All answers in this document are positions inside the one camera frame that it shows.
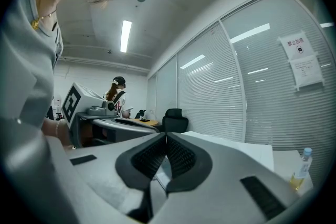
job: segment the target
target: white desk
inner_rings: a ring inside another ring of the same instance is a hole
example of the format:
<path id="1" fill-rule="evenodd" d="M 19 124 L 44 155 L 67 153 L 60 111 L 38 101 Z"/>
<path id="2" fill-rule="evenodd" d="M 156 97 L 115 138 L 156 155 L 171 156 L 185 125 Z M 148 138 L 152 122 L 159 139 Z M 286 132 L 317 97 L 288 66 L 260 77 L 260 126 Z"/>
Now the white desk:
<path id="1" fill-rule="evenodd" d="M 290 180 L 294 170 L 300 164 L 300 154 L 298 151 L 272 151 L 271 146 L 267 145 L 257 145 L 257 144 L 247 144 L 238 143 L 230 140 L 226 140 L 220 137 L 215 137 L 212 135 L 203 135 L 196 132 L 186 132 L 186 135 L 197 137 L 200 139 L 207 140 L 212 143 L 222 144 L 225 146 L 233 147 L 237 150 L 244 152 L 249 155 L 259 163 L 263 164 L 268 169 L 272 170 L 274 173 L 278 174 L 284 180 Z M 310 175 L 303 181 L 298 194 L 302 196 L 307 191 L 313 188 L 313 183 L 311 181 Z M 161 187 L 157 180 L 151 182 L 151 197 L 154 214 L 160 210 L 161 206 L 166 201 L 167 197 L 164 189 Z"/>

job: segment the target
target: plastic bottle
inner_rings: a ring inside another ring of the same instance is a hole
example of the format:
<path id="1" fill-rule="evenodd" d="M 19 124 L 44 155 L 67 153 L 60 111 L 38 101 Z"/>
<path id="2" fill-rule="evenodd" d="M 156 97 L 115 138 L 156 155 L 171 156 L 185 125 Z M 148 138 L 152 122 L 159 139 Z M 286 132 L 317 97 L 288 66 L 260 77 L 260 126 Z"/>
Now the plastic bottle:
<path id="1" fill-rule="evenodd" d="M 308 174 L 308 170 L 312 162 L 311 152 L 312 152 L 312 149 L 309 147 L 306 147 L 304 149 L 303 155 L 301 158 L 301 164 L 297 168 L 297 170 L 293 173 L 290 179 L 289 185 L 294 190 L 298 190 L 301 187 L 305 177 Z"/>

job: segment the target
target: ceiling light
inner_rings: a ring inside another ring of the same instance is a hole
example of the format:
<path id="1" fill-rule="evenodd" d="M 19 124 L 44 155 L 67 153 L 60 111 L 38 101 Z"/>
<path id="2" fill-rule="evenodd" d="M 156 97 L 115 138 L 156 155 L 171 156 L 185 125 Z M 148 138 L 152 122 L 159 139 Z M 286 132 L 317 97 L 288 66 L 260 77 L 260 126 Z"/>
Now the ceiling light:
<path id="1" fill-rule="evenodd" d="M 191 71 L 190 73 L 188 73 L 187 76 L 190 76 L 190 75 L 192 75 L 192 74 L 194 74 L 194 73 L 197 73 L 197 72 L 200 72 L 200 71 L 202 71 L 202 70 L 208 70 L 208 69 L 211 68 L 211 65 L 212 65 L 212 64 L 213 64 L 213 62 L 208 63 L 207 65 L 202 66 L 202 67 L 200 67 L 200 68 L 197 68 L 197 69 L 195 69 L 194 71 Z"/>
<path id="2" fill-rule="evenodd" d="M 238 87 L 238 86 L 240 86 L 240 84 L 239 85 L 230 86 L 228 88 L 234 88 L 234 87 Z"/>
<path id="3" fill-rule="evenodd" d="M 247 38 L 247 37 L 250 37 L 250 36 L 253 36 L 257 33 L 260 33 L 260 32 L 263 32 L 263 31 L 266 31 L 269 29 L 269 24 L 265 24 L 265 25 L 262 25 L 262 26 L 259 26 L 257 28 L 254 28 L 248 32 L 245 32 L 245 33 L 242 33 L 241 35 L 239 36 L 236 36 L 234 38 L 231 39 L 231 43 L 236 43 L 244 38 Z"/>
<path id="4" fill-rule="evenodd" d="M 216 80 L 216 81 L 214 81 L 214 82 L 221 82 L 221 81 L 228 80 L 228 79 L 233 79 L 233 77 L 229 77 L 229 78 L 226 78 L 226 79 Z"/>
<path id="5" fill-rule="evenodd" d="M 121 30 L 121 42 L 120 42 L 120 51 L 126 52 L 128 45 L 128 38 L 130 37 L 132 23 L 129 21 L 123 21 L 122 30 Z"/>
<path id="6" fill-rule="evenodd" d="M 261 71 L 265 71 L 265 70 L 268 70 L 268 68 L 259 69 L 259 70 L 256 70 L 256 71 L 249 72 L 249 73 L 247 73 L 247 74 L 250 75 L 250 74 L 257 73 L 257 72 L 261 72 Z"/>
<path id="7" fill-rule="evenodd" d="M 330 26 L 334 26 L 334 23 L 324 23 L 324 24 L 321 24 L 322 28 L 330 27 Z"/>
<path id="8" fill-rule="evenodd" d="M 196 57 L 194 60 L 191 60 L 190 62 L 186 63 L 184 66 L 180 67 L 181 69 L 185 69 L 187 68 L 188 66 L 191 66 L 193 63 L 196 63 L 197 61 L 203 59 L 205 56 L 202 54 L 198 57 Z"/>

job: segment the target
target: sign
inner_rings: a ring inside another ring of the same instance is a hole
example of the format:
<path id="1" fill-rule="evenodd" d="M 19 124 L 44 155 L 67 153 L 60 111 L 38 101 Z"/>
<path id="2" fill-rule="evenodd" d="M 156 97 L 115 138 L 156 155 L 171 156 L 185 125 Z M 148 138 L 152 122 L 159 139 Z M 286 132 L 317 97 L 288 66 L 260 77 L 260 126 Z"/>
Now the sign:
<path id="1" fill-rule="evenodd" d="M 299 91 L 300 87 L 322 82 L 324 79 L 320 69 L 317 54 L 310 45 L 305 32 L 279 38 L 288 57 L 295 82 Z"/>
<path id="2" fill-rule="evenodd" d="M 289 60 L 304 58 L 306 56 L 315 55 L 305 32 L 301 31 L 297 34 L 279 38 L 285 49 Z"/>
<path id="3" fill-rule="evenodd" d="M 315 55 L 290 61 L 297 87 L 323 82 L 319 61 Z"/>
<path id="4" fill-rule="evenodd" d="M 63 104 L 63 113 L 68 122 L 71 121 L 71 118 L 76 110 L 80 98 L 81 96 L 79 92 L 77 91 L 75 86 L 72 86 Z"/>

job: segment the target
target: paper sign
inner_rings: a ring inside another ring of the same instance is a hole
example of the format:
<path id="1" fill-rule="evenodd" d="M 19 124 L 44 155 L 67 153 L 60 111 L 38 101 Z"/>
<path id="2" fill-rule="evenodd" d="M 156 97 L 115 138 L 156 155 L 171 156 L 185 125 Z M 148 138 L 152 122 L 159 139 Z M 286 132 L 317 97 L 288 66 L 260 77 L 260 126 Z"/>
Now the paper sign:
<path id="1" fill-rule="evenodd" d="M 315 55 L 305 32 L 279 38 L 289 60 Z"/>
<path id="2" fill-rule="evenodd" d="M 315 55 L 292 60 L 290 65 L 292 66 L 297 88 L 323 82 L 319 61 Z"/>
<path id="3" fill-rule="evenodd" d="M 279 38 L 292 67 L 296 88 L 324 83 L 319 60 L 310 45 L 305 32 Z"/>

